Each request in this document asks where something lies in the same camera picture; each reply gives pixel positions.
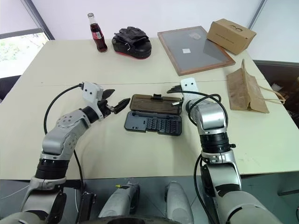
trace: white wall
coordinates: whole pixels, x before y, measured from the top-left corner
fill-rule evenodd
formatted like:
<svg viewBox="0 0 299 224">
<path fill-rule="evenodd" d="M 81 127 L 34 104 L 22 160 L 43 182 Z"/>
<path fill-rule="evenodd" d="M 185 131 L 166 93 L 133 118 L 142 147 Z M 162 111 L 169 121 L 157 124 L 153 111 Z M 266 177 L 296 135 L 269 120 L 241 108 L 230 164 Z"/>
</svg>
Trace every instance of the white wall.
<svg viewBox="0 0 299 224">
<path fill-rule="evenodd" d="M 106 38 L 134 26 L 149 37 L 158 31 L 201 25 L 226 18 L 247 27 L 260 0 L 33 0 L 57 40 L 91 39 L 87 13 L 93 12 Z"/>
<path fill-rule="evenodd" d="M 20 0 L 0 0 L 0 34 L 38 28 Z"/>
<path fill-rule="evenodd" d="M 299 63 L 299 0 L 268 0 L 252 30 L 253 59 Z"/>
</svg>

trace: red liquid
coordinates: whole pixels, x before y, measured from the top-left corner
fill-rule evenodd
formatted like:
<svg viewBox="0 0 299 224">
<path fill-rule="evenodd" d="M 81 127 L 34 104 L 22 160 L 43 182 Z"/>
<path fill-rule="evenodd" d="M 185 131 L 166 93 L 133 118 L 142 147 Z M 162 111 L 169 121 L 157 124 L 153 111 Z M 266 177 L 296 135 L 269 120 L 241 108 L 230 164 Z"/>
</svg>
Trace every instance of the red liquid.
<svg viewBox="0 0 299 224">
<path fill-rule="evenodd" d="M 92 31 L 93 39 L 97 45 L 97 49 L 99 52 L 107 51 L 107 45 L 105 44 L 104 35 L 97 23 L 93 23 L 90 25 L 90 30 Z"/>
</svg>

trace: cardboard box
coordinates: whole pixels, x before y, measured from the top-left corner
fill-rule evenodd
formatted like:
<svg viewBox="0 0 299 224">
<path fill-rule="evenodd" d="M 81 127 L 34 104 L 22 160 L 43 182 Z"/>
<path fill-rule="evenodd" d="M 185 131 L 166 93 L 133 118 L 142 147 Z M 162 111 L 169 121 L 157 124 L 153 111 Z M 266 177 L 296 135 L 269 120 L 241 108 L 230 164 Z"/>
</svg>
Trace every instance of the cardboard box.
<svg viewBox="0 0 299 224">
<path fill-rule="evenodd" d="M 246 27 L 222 19 L 212 22 L 207 39 L 237 55 L 249 46 L 255 35 L 256 32 Z"/>
</svg>

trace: cola bottle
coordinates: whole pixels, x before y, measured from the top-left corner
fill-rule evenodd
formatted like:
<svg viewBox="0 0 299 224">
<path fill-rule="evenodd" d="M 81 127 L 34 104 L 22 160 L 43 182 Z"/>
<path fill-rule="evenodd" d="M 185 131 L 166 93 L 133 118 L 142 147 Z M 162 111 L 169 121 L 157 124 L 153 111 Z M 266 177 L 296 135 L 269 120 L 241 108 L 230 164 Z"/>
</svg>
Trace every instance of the cola bottle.
<svg viewBox="0 0 299 224">
<path fill-rule="evenodd" d="M 93 39 L 95 43 L 97 44 L 97 49 L 99 52 L 105 52 L 107 51 L 107 45 L 105 44 L 104 35 L 102 34 L 102 31 L 97 24 L 96 20 L 94 19 L 93 13 L 87 14 L 90 22 L 90 30 L 92 31 Z"/>
</svg>

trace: white table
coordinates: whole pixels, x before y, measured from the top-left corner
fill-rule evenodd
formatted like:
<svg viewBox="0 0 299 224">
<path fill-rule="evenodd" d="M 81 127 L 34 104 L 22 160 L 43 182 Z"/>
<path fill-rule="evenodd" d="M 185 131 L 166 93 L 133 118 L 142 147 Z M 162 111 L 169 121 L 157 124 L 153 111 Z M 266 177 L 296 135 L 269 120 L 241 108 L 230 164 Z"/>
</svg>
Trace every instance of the white table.
<svg viewBox="0 0 299 224">
<path fill-rule="evenodd" d="M 233 57 L 237 66 L 178 77 L 158 40 L 151 41 L 153 55 L 146 60 L 124 57 L 111 49 L 106 55 L 97 53 L 92 41 L 47 43 L 0 105 L 3 127 L 0 130 L 0 179 L 30 179 L 35 174 L 42 149 L 46 108 L 58 93 L 82 80 L 99 83 L 105 89 L 116 89 L 108 99 L 110 105 L 115 105 L 133 94 L 166 95 L 180 79 L 194 77 L 201 92 L 222 96 L 229 117 L 228 136 L 230 142 L 237 145 L 234 152 L 241 174 L 299 170 L 297 157 L 290 156 L 297 154 L 299 130 L 282 105 L 267 102 L 269 114 L 229 108 L 225 76 L 238 69 L 243 58 L 247 71 L 257 77 L 261 86 L 269 88 L 246 52 Z M 71 46 L 81 51 L 64 52 L 72 49 Z M 103 60 L 94 60 L 95 56 Z M 132 73 L 140 73 L 140 76 L 134 77 Z M 264 90 L 262 93 L 265 98 L 275 97 Z M 66 93 L 50 111 L 48 130 L 59 116 L 83 107 L 80 89 Z M 84 178 L 192 175 L 201 147 L 197 128 L 188 121 L 186 113 L 181 115 L 182 134 L 175 137 L 126 131 L 123 126 L 128 112 L 129 107 L 93 123 L 81 137 L 76 151 Z M 67 178 L 79 178 L 74 158 Z"/>
</svg>

